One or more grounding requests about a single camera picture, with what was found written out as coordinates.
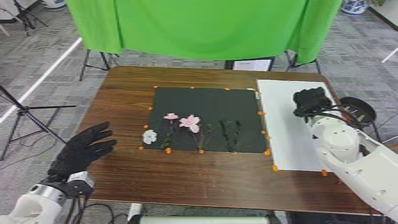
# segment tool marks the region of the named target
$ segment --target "pink flower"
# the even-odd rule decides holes
[[[178,119],[178,115],[174,113],[169,113],[167,116],[164,117],[164,119],[176,120]]]
[[[180,122],[181,122],[180,127],[190,128],[190,131],[194,133],[197,133],[199,132],[199,126],[197,126],[199,121],[201,121],[201,118],[194,117],[194,115],[190,115],[187,118],[183,118],[180,120]]]

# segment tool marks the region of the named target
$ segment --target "white sheet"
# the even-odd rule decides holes
[[[309,125],[304,118],[293,115],[293,94],[318,87],[325,89],[333,99],[324,82],[258,80],[274,164],[279,170],[329,170],[315,153]]]

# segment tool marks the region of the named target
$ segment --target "white paper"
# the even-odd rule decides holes
[[[235,61],[233,70],[270,71],[270,59]]]
[[[293,94],[318,87],[325,89],[325,95],[333,99],[324,82],[258,80],[274,164],[279,170],[329,170],[315,152],[309,124],[293,115]]]

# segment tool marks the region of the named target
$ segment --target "white flower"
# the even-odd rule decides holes
[[[142,134],[142,142],[151,145],[153,142],[157,142],[157,132],[153,130],[148,130]]]

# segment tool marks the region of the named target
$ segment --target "black glove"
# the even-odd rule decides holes
[[[112,131],[105,131],[107,128],[109,122],[82,131],[66,143],[48,170],[52,180],[66,180],[73,173],[86,171],[91,162],[114,151],[116,140],[94,144],[112,136]]]
[[[299,117],[308,117],[308,114],[322,112],[333,105],[333,101],[325,96],[325,90],[322,87],[309,90],[304,89],[297,92],[293,100],[297,104],[295,116]]]

